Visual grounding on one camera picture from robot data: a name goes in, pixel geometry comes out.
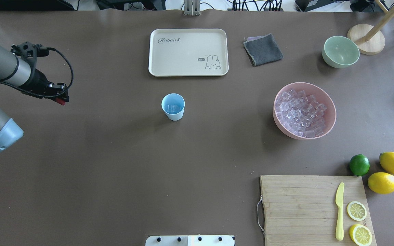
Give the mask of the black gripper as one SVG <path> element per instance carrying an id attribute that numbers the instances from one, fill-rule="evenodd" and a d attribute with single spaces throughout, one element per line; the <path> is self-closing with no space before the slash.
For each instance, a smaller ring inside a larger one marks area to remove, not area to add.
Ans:
<path id="1" fill-rule="evenodd" d="M 31 80 L 28 84 L 28 91 L 31 96 L 36 98 L 56 98 L 63 99 L 66 103 L 70 101 L 70 97 L 68 95 L 69 88 L 65 83 L 58 83 L 55 87 L 55 84 L 48 81 L 44 73 L 40 72 L 38 69 L 35 69 Z"/>

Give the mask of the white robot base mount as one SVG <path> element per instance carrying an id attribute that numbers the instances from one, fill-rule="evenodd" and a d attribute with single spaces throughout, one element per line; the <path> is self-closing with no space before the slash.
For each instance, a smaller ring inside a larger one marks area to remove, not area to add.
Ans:
<path id="1" fill-rule="evenodd" d="M 146 246 L 235 246 L 233 235 L 153 235 Z"/>

